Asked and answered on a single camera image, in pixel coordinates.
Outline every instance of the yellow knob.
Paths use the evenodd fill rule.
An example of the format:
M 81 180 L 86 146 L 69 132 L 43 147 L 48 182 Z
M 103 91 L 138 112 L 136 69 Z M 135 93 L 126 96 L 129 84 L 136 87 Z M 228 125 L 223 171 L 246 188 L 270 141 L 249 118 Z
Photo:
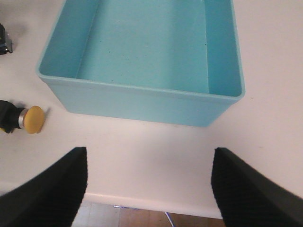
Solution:
M 44 112 L 39 106 L 30 108 L 23 119 L 24 128 L 29 134 L 37 133 L 44 123 Z

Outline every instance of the plastic bin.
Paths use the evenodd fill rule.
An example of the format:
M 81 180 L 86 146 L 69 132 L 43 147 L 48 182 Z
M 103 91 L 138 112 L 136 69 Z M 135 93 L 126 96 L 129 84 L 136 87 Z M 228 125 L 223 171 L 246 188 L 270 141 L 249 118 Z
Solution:
M 80 114 L 207 126 L 244 94 L 231 0 L 66 0 L 37 71 Z

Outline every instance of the table surface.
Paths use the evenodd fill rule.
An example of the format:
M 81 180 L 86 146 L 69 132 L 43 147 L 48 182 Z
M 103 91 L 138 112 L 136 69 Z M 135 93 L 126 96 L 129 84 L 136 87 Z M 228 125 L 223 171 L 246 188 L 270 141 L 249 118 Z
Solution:
M 0 0 L 15 49 L 0 56 L 0 99 L 47 116 L 39 134 L 0 133 L 1 192 L 85 146 L 85 200 L 219 218 L 210 177 L 227 147 L 303 198 L 303 1 L 234 0 L 246 95 L 207 128 L 67 112 L 35 73 L 61 5 Z

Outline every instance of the wooden floor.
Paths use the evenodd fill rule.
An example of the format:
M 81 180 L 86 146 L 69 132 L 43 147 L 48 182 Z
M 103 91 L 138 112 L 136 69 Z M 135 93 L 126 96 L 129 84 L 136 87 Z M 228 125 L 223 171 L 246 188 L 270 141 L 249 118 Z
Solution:
M 176 227 L 225 227 L 220 219 L 170 213 Z M 83 202 L 72 227 L 171 227 L 164 212 Z

